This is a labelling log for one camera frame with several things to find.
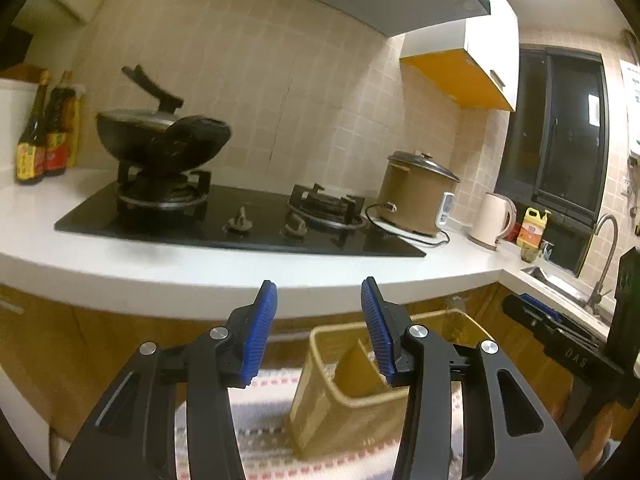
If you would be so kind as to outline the tan plastic utensil basket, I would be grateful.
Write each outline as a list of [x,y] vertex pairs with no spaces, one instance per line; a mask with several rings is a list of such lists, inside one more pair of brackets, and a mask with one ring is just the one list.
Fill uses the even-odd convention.
[[392,443],[407,399],[408,389],[391,387],[378,370],[366,324],[317,326],[288,414],[293,451],[324,460]]

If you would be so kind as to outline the wooden base cabinets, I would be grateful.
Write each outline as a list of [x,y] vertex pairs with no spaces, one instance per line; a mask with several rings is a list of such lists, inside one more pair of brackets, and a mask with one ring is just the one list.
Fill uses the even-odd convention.
[[[491,284],[458,296],[410,304],[412,314],[465,310],[502,345],[548,410],[561,405],[573,376],[548,358],[533,335],[501,311],[509,289]],[[1,365],[18,391],[63,438],[81,424],[132,352],[145,341],[187,344],[212,321],[95,311],[1,289]]]

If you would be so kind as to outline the brown rice cooker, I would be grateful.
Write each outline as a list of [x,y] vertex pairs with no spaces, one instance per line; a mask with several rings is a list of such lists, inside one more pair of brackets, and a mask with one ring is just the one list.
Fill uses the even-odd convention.
[[429,154],[394,151],[378,192],[363,211],[376,228],[425,247],[450,242],[445,231],[460,179]]

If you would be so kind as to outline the red label sauce bottle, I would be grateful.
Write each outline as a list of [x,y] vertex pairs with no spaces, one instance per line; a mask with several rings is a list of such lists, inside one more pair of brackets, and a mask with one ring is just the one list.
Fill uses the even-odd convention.
[[73,129],[75,90],[73,72],[66,70],[50,95],[46,122],[46,159],[44,175],[55,177],[64,174],[68,159],[68,134]]

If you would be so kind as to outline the clear plastic spoon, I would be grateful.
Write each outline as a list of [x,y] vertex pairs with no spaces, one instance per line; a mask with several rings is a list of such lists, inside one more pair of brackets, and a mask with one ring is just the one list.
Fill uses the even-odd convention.
[[471,344],[474,325],[465,312],[465,300],[459,296],[450,296],[445,301],[445,316],[442,322],[444,337],[455,344]]

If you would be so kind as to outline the black wok with lid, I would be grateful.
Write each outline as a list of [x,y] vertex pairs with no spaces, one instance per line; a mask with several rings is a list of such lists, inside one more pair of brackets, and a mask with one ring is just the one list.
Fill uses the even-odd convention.
[[141,65],[122,73],[157,99],[155,110],[102,110],[96,131],[104,148],[119,162],[156,174],[182,174],[209,162],[230,141],[230,126],[202,115],[180,117],[184,101],[163,90]]

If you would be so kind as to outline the dark soy sauce bottle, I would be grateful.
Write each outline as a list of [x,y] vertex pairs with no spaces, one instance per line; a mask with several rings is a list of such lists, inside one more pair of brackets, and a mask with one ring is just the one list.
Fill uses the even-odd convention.
[[15,181],[21,185],[34,185],[44,175],[47,151],[46,103],[51,75],[44,70],[40,75],[32,110],[15,151]]

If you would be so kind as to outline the pink electric kettle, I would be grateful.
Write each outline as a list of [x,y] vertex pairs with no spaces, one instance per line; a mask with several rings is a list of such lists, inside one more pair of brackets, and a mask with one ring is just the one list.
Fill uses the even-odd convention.
[[486,193],[468,237],[477,245],[496,250],[500,240],[512,231],[516,220],[516,208],[509,197]]

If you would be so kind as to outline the white refrigerator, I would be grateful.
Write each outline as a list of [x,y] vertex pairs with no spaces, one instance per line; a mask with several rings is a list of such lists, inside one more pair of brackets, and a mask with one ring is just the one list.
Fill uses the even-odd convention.
[[0,80],[1,170],[12,170],[15,147],[26,127],[38,84],[12,79]]

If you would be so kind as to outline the dark window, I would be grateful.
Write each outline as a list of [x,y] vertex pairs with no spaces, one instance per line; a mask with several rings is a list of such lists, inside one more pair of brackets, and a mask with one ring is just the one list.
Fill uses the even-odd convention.
[[602,56],[561,48],[520,51],[495,191],[526,210],[548,210],[550,260],[577,275],[599,219],[608,170],[608,89]]

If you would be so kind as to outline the white water heater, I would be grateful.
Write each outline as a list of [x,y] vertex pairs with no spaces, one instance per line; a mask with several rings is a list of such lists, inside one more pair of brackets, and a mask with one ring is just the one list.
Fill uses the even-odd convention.
[[620,60],[627,110],[628,150],[634,160],[640,158],[640,72],[639,66]]

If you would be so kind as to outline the black gas stove top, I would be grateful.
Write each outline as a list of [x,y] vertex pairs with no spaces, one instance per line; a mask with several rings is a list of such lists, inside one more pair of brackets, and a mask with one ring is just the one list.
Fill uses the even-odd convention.
[[117,180],[55,222],[58,232],[193,247],[322,256],[410,257],[424,252],[368,225],[363,200],[340,198],[352,224],[307,219],[277,193],[212,185],[210,173],[154,176],[122,165]]

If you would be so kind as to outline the yellow dish soap bottle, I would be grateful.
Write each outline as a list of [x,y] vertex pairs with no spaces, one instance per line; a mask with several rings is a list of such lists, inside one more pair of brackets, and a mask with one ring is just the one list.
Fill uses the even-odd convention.
[[537,258],[539,247],[544,237],[544,231],[546,230],[550,217],[551,211],[548,209],[544,211],[533,207],[526,209],[521,223],[521,229],[516,239],[516,244],[520,248],[520,256],[523,261],[533,262]]

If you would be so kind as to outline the yellow oil bottle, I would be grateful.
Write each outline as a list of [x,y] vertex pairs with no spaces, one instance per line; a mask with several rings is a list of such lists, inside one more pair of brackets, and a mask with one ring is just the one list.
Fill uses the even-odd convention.
[[72,168],[77,164],[77,156],[79,151],[79,141],[82,122],[82,100],[86,94],[86,87],[83,84],[73,84],[74,96],[72,99],[72,126],[68,133],[68,157],[67,167]]

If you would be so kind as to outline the left upper white cabinet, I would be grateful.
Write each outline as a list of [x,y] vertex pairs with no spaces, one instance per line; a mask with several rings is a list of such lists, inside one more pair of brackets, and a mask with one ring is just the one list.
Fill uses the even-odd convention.
[[54,76],[74,66],[81,36],[105,0],[21,0],[1,23],[1,67],[26,63]]

